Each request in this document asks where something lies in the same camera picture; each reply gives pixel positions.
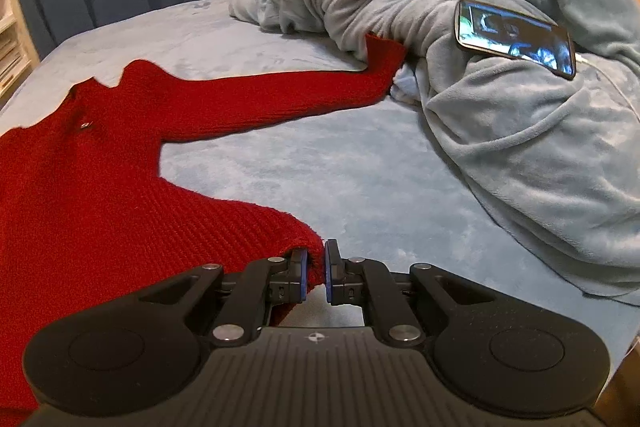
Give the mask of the red knit sweater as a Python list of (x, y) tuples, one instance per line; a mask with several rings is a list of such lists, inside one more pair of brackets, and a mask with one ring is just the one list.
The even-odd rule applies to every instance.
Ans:
[(115, 87), (75, 84), (55, 111), (1, 138), (1, 421), (36, 403), (22, 355), (39, 329), (198, 265), (240, 271), (295, 248), (311, 285), (323, 245), (306, 223), (214, 199), (160, 175), (167, 143), (220, 138), (386, 97), (404, 46), (367, 36), (360, 72), (270, 72), (184, 80), (137, 60)]

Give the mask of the light blue fleece blanket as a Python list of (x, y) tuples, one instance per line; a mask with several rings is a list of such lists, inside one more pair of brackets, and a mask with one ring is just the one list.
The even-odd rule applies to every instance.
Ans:
[(416, 54), (428, 127), (499, 225), (586, 294), (639, 301), (639, 5), (636, 0), (474, 0), (564, 27), (585, 57), (573, 80), (482, 57), (454, 38), (459, 0), (231, 0), (271, 31), (364, 37)]

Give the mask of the light blue bed sheet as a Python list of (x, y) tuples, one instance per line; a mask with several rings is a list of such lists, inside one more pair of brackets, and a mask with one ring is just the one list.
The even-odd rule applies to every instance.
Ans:
[[(52, 113), (73, 84), (107, 86), (146, 58), (186, 79), (256, 72), (354, 69), (322, 36), (282, 36), (232, 18), (227, 0), (188, 2), (67, 39), (27, 77), (1, 111), (3, 129)], [(426, 262), (582, 322), (619, 365), (639, 311), (591, 298), (489, 217), (440, 153), (419, 107), (385, 100), (229, 135), (169, 144), (169, 181), (217, 198), (270, 206), (303, 220), (346, 257), (378, 259), (397, 272)]]

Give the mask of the black smartphone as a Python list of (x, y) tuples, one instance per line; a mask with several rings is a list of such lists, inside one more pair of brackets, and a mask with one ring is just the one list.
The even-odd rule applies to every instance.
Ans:
[(454, 38), (468, 51), (533, 62), (566, 80), (576, 75), (574, 44), (565, 28), (497, 5), (460, 0)]

